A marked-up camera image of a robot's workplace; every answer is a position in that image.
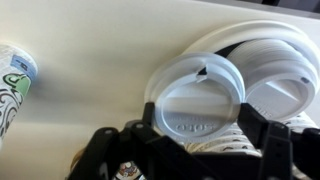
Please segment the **white countertop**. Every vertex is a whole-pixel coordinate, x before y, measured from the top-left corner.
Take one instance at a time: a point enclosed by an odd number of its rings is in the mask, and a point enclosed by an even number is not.
[[[320,47],[320,20],[241,6],[0,0],[0,41],[26,50],[39,66],[38,81],[5,137],[0,179],[64,179],[96,129],[122,129],[141,117],[145,86],[159,65],[216,28],[254,19],[297,26]],[[307,111],[314,120],[319,105],[320,96]]]

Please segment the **stack of cup lids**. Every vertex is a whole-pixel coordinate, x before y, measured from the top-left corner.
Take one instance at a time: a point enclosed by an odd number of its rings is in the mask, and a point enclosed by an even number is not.
[[[242,102],[269,120],[297,116],[319,91],[319,76],[319,50],[301,30],[275,21],[243,22],[205,35],[158,68],[145,102],[155,103],[163,134],[209,142],[231,133]]]
[[[194,152],[243,152],[249,155],[261,156],[250,143],[248,138],[237,124],[233,124],[220,137],[206,143],[190,143],[186,145],[186,150],[190,153]]]
[[[285,120],[299,114],[318,90],[315,66],[284,41],[247,41],[227,59],[241,72],[246,101],[267,119]]]
[[[244,101],[240,72],[225,58],[191,53],[160,67],[148,83],[155,124],[176,141],[205,142],[223,134]]]
[[[281,123],[297,133],[302,133],[306,128],[319,128],[305,112],[302,112],[288,120],[281,121]]]

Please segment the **white plastic lid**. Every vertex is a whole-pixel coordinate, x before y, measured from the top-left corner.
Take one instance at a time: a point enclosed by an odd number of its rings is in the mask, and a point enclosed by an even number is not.
[[[248,41],[235,48],[227,58],[242,74],[247,102],[267,119],[293,117],[315,97],[316,69],[301,53],[281,40]]]
[[[237,54],[239,61],[233,59],[233,62],[240,69],[244,78],[247,101],[268,119],[284,120],[293,117],[311,103],[320,87],[319,49],[298,28],[269,20],[238,23],[219,28],[205,35],[193,43],[184,53],[215,53],[228,46],[257,39],[280,40],[291,49],[280,46],[256,47],[252,45],[251,51]],[[271,59],[279,62],[270,65],[270,59],[259,62],[266,57],[265,55],[256,56],[259,61],[255,63],[261,65],[260,68],[257,68],[257,64],[251,63],[246,69],[242,69],[246,64],[245,61],[252,60],[250,59],[252,53],[255,53],[257,48],[273,52],[269,56],[273,56]]]
[[[164,134],[177,141],[204,142],[235,122],[244,97],[242,77],[231,62],[211,53],[192,53],[155,72],[145,101],[155,102],[156,125]]]

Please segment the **paper cup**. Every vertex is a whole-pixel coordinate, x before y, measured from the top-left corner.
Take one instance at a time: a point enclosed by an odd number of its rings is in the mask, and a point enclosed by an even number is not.
[[[38,69],[23,50],[0,44],[0,141],[24,100]]]

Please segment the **white paper cup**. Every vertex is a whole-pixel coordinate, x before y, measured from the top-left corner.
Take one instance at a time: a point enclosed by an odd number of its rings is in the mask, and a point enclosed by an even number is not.
[[[0,44],[0,142],[37,72],[37,65],[29,54],[19,48]]]

